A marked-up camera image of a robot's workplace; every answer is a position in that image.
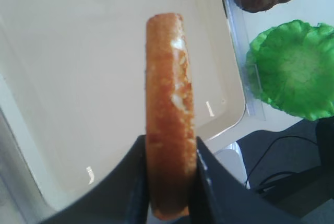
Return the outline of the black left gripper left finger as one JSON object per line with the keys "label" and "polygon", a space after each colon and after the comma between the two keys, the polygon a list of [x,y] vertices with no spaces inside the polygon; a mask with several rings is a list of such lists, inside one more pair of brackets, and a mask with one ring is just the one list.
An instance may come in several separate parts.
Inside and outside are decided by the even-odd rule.
{"label": "black left gripper left finger", "polygon": [[145,136],[90,192],[43,223],[146,223],[149,190]]}

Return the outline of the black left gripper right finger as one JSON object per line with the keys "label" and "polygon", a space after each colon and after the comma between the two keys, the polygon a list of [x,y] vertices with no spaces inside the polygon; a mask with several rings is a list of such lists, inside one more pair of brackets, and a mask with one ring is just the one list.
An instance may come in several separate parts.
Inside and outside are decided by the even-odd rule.
{"label": "black left gripper right finger", "polygon": [[197,171],[188,203],[191,223],[301,223],[245,189],[200,137],[196,141]]}

